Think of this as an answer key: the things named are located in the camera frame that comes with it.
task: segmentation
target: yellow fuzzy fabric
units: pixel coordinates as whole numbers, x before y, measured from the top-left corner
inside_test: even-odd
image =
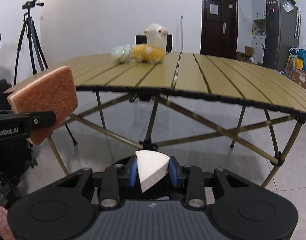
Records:
[[[147,44],[135,45],[132,48],[132,57],[137,62],[158,63],[163,61],[165,55],[165,50]]]

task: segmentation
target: white polka dot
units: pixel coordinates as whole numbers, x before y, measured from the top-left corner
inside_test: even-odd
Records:
[[[146,47],[146,53],[151,53],[152,48],[151,47]]]

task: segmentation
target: dark brown door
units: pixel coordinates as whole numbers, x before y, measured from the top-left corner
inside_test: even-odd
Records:
[[[202,0],[200,53],[235,58],[238,0]]]

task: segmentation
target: floor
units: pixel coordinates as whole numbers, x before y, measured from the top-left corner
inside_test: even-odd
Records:
[[[101,93],[101,101],[106,102],[119,94]],[[96,96],[90,92],[79,92],[79,107],[76,113],[95,106]],[[194,111],[225,127],[234,128],[237,125],[241,107],[223,103],[206,102],[184,98],[170,98],[175,103]],[[152,111],[153,102],[128,101],[105,109],[104,117],[107,129],[134,141],[144,139]],[[271,118],[284,114],[270,112]],[[88,120],[101,125],[99,113],[87,117]],[[247,108],[242,125],[265,121],[263,110]],[[295,121],[274,126],[280,150],[283,150],[294,128]],[[91,167],[93,171],[103,171],[113,162],[127,157],[134,148],[119,141],[73,122],[70,125],[73,135],[78,141],[82,166]],[[162,141],[191,135],[211,132],[212,130],[162,105],[158,106],[152,133],[153,141]],[[273,145],[268,128],[249,131],[240,134],[241,137],[266,152],[273,154]],[[73,145],[65,128],[57,129],[52,138],[59,153],[70,172],[80,168],[73,155]],[[231,140],[219,137],[210,140],[180,144],[171,147],[161,147],[159,151],[174,155],[181,165],[193,164],[204,171],[213,171],[216,167],[224,167],[246,179],[261,184],[272,169],[272,165],[263,157],[236,143],[230,149]],[[34,156],[38,166],[30,168],[24,174],[19,185],[24,193],[33,192],[64,176],[48,142],[34,147]],[[306,239],[306,124],[302,127],[297,140],[289,153],[283,167],[276,174],[274,181],[268,186],[271,190],[290,200],[299,212],[299,222],[292,239]]]

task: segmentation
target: door frame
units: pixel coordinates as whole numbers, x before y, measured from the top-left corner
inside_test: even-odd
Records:
[[[237,38],[238,38],[238,11],[239,11],[239,5],[238,5],[238,0],[236,1],[236,15],[235,15],[235,26],[234,26],[234,30],[235,30],[235,35],[234,35],[234,51],[237,51]],[[202,2],[202,27],[201,27],[201,32],[200,32],[200,53],[202,52],[202,29],[203,29],[203,16],[204,16],[204,3]]]

